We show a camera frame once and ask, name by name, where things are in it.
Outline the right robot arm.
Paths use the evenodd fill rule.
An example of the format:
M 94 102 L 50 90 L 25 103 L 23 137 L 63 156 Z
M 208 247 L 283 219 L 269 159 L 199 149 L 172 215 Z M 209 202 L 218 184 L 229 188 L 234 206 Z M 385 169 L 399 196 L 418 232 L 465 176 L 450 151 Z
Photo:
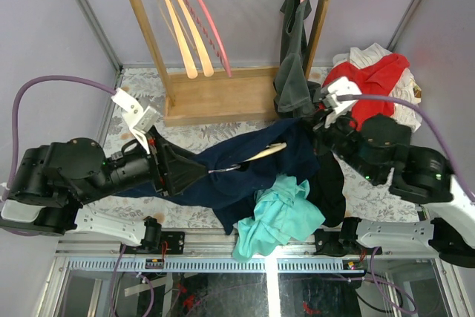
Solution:
M 435 254 L 449 264 L 474 267 L 474 206 L 447 157 L 411 145 L 411 130 L 383 114 L 360 129 L 348 114 L 327 125 L 329 115 L 322 110 L 304 119 L 317 154 L 332 152 L 373 186 L 387 184 L 390 194 L 436 215 L 412 223 L 346 218 L 338 235 L 340 248 L 350 254 L 360 248 Z

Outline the navy blue t-shirt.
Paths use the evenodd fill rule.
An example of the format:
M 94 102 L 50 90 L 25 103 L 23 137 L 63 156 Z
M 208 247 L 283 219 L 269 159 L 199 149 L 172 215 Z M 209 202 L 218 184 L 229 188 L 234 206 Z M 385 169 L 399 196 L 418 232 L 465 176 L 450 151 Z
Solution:
M 263 151 L 273 143 L 287 147 L 268 157 L 244 163 L 234 171 L 211 173 L 201 178 L 181 195 L 164 196 L 151 183 L 116 193 L 117 197 L 160 197 L 180 206 L 202 206 L 213 209 L 225 232 L 232 230 L 232 214 L 249 208 L 256 191 L 269 189 L 280 174 L 293 176 L 301 183 L 313 176 L 320 165 L 304 124 L 299 119 L 279 120 L 267 128 L 241 134 L 196 154 L 192 159 L 208 169 L 224 169 Z

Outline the cream plastic hanger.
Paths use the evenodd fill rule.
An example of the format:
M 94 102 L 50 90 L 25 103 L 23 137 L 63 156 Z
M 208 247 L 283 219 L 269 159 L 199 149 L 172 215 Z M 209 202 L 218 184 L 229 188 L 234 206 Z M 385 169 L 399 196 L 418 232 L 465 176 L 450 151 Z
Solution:
M 211 173 L 222 173 L 222 172 L 234 171 L 234 170 L 239 169 L 244 163 L 248 163 L 248 162 L 251 162 L 251 161 L 254 161 L 254 160 L 259 160 L 259 159 L 268 157 L 268 156 L 273 155 L 273 154 L 275 154 L 279 151 L 284 150 L 286 147 L 287 147 L 286 143 L 273 143 L 273 144 L 268 145 L 263 151 L 261 151 L 261 152 L 257 153 L 256 155 L 244 160 L 241 163 L 233 164 L 230 167 L 224 168 L 224 169 L 209 169 L 208 173 L 211 174 Z

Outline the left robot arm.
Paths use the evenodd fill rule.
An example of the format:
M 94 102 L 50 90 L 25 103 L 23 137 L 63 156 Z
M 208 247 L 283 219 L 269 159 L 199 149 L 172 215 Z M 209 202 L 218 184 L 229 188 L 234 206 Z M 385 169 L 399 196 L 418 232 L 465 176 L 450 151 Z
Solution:
M 116 238 L 137 253 L 157 253 L 163 237 L 152 217 L 140 222 L 99 213 L 90 204 L 149 183 L 157 193 L 183 193 L 205 177 L 193 154 L 162 137 L 156 128 L 106 157 L 89 138 L 25 152 L 1 210 L 1 227 L 20 235 L 63 236 L 96 232 Z

